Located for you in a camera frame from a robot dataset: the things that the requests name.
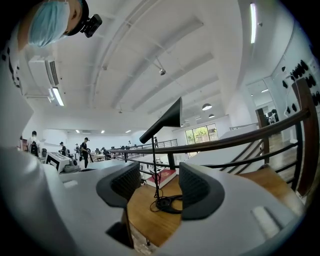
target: air conditioner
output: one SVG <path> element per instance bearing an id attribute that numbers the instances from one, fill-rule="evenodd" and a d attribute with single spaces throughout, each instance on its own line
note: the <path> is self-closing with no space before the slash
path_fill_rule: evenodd
<path id="1" fill-rule="evenodd" d="M 55 58 L 33 56 L 28 62 L 31 74 L 39 87 L 50 89 L 59 85 Z"/>

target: face mask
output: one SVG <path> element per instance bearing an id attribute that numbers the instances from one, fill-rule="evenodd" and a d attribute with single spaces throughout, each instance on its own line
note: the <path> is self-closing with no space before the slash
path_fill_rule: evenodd
<path id="1" fill-rule="evenodd" d="M 29 45 L 45 47 L 54 43 L 64 35 L 70 15 L 68 2 L 49 1 L 44 2 L 30 24 L 28 33 Z"/>

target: ceiling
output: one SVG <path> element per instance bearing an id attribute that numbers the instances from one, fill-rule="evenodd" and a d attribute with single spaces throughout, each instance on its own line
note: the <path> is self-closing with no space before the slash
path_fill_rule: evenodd
<path id="1" fill-rule="evenodd" d="M 44 49 L 28 47 L 25 59 L 36 54 L 55 57 L 67 109 L 158 118 L 182 97 L 182 118 L 203 116 L 206 122 L 209 114 L 225 115 L 224 101 L 235 91 L 241 65 L 246 81 L 256 77 L 255 69 L 265 69 L 260 64 L 267 53 L 260 49 L 270 47 L 277 7 L 257 2 L 264 25 L 254 58 L 252 51 L 244 51 L 252 50 L 250 39 L 243 39 L 251 31 L 243 27 L 250 20 L 250 1 L 87 0 L 90 16 L 97 13 L 103 20 L 93 37 L 78 33 Z M 270 60 L 267 73 L 273 62 L 278 64 Z M 160 68 L 165 75 L 160 75 Z M 32 79 L 28 74 L 24 78 Z M 33 94 L 39 91 L 35 83 L 27 84 Z M 61 108 L 46 98 L 37 100 L 43 108 Z M 212 109 L 202 111 L 204 103 Z"/>

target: wall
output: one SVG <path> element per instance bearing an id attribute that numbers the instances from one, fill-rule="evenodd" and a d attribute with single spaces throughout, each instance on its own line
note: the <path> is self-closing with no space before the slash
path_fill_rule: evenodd
<path id="1" fill-rule="evenodd" d="M 225 112 L 230 117 L 231 127 L 255 123 L 240 90 L 233 95 Z"/>
<path id="2" fill-rule="evenodd" d="M 184 146 L 184 145 L 187 145 L 187 138 L 186 138 L 186 131 L 187 130 L 191 130 L 194 128 L 207 126 L 207 125 L 211 125 L 211 124 L 215 124 L 219 138 L 223 134 L 225 134 L 226 132 L 230 131 L 230 127 L 232 126 L 230 119 L 229 119 L 229 116 L 226 115 L 221 118 L 210 120 L 209 122 L 204 122 L 201 124 L 192 125 L 192 126 L 183 127 L 180 129 L 173 130 L 172 136 L 173 136 L 173 138 L 177 139 L 178 146 Z"/>
<path id="3" fill-rule="evenodd" d="M 22 138 L 26 140 L 29 139 L 32 136 L 33 131 L 36 131 L 36 136 L 39 141 L 44 138 L 43 115 L 41 112 L 33 112 L 22 132 Z"/>
<path id="4" fill-rule="evenodd" d="M 131 141 L 130 135 L 83 135 L 83 134 L 68 134 L 67 137 L 67 148 L 71 153 L 74 153 L 74 148 L 78 143 L 79 146 L 82 142 L 84 142 L 84 138 L 88 137 L 90 141 L 87 142 L 87 147 L 91 149 L 91 151 L 99 150 L 102 147 L 106 149 L 110 149 L 111 147 L 120 148 L 121 146 L 127 146 L 128 141 Z"/>
<path id="5" fill-rule="evenodd" d="M 45 141 L 41 145 L 47 152 L 57 152 L 61 150 L 61 142 L 63 142 L 63 145 L 66 146 L 70 152 L 74 149 L 72 145 L 68 145 L 68 133 L 65 130 L 45 129 L 43 131 L 43 138 Z"/>
<path id="6" fill-rule="evenodd" d="M 295 106 L 299 110 L 298 100 L 291 88 L 293 81 L 289 77 L 288 78 L 286 77 L 290 74 L 290 72 L 293 69 L 295 69 L 295 67 L 297 66 L 298 63 L 300 63 L 301 60 L 303 60 L 309 66 L 309 70 L 305 72 L 304 77 L 308 76 L 309 74 L 312 74 L 317 83 L 316 86 L 313 86 L 310 89 L 311 93 L 316 93 L 317 91 L 320 91 L 319 90 L 320 74 L 318 72 L 319 66 L 315 62 L 315 59 L 310 50 L 310 45 L 311 43 L 307 38 L 307 36 L 305 35 L 304 31 L 301 29 L 300 25 L 297 22 L 295 22 L 290 42 L 287 46 L 287 49 L 284 52 L 283 57 L 281 58 L 279 64 L 275 68 L 271 77 L 267 77 L 264 79 L 271 93 L 271 96 L 273 98 L 280 121 L 286 119 L 287 116 L 289 117 L 295 113 L 292 110 L 292 104 L 295 104 Z M 282 67 L 285 67 L 285 72 L 282 72 L 281 70 Z M 283 81 L 285 81 L 286 84 L 288 85 L 287 89 L 283 87 L 283 83 L 282 83 Z M 287 114 L 287 113 L 285 114 L 287 105 L 291 109 L 290 114 Z M 294 130 L 294 128 L 289 128 L 282 132 L 283 141 L 287 141 L 295 138 L 295 131 L 291 132 L 294 137 L 292 138 L 290 136 L 290 130 Z"/>

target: wooden handrail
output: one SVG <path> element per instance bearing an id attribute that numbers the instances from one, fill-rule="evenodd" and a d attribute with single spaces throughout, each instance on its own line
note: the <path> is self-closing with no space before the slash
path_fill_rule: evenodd
<path id="1" fill-rule="evenodd" d="M 294 126 L 296 123 L 303 121 L 308 118 L 310 115 L 309 109 L 302 109 L 296 114 L 277 122 L 273 125 L 250 131 L 241 135 L 228 137 L 216 141 L 203 142 L 199 144 L 184 145 L 184 146 L 174 146 L 174 147 L 164 147 L 156 148 L 156 154 L 178 154 L 178 153 L 190 153 L 190 152 L 201 152 L 201 151 L 210 151 L 210 150 L 219 150 L 229 147 L 235 147 L 242 144 L 250 143 L 252 141 L 257 141 L 266 137 L 269 137 L 273 134 L 279 133 L 291 126 Z M 130 149 L 130 150 L 109 150 L 113 153 L 138 153 L 138 154 L 152 154 L 152 149 Z"/>

